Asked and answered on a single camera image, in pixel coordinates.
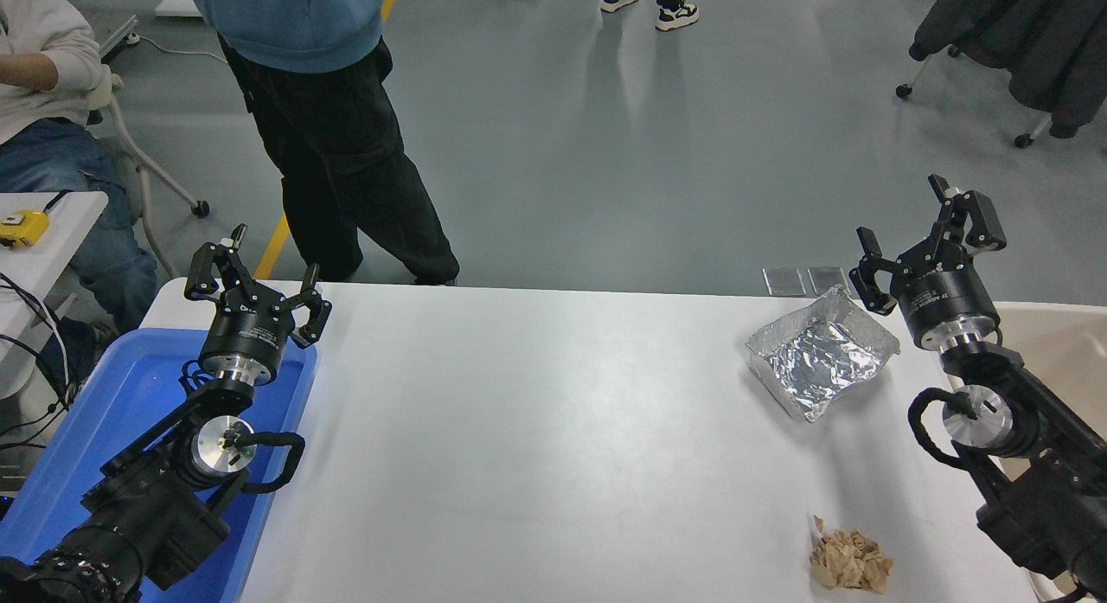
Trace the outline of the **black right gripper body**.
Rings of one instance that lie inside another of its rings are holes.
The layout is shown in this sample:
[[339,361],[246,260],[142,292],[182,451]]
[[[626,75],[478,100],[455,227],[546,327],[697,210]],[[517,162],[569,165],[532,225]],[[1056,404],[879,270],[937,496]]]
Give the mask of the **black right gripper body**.
[[966,332],[986,337],[1000,326],[999,311],[972,268],[918,277],[901,289],[898,306],[917,346],[944,346]]

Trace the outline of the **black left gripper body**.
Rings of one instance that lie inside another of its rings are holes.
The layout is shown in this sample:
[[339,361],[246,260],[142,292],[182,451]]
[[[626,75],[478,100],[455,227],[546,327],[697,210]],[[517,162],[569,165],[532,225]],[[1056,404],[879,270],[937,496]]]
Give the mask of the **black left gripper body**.
[[272,312],[281,300],[272,289],[226,289],[201,346],[201,370],[214,374],[226,358],[242,357],[254,360],[260,374],[277,374],[293,325],[288,312]]

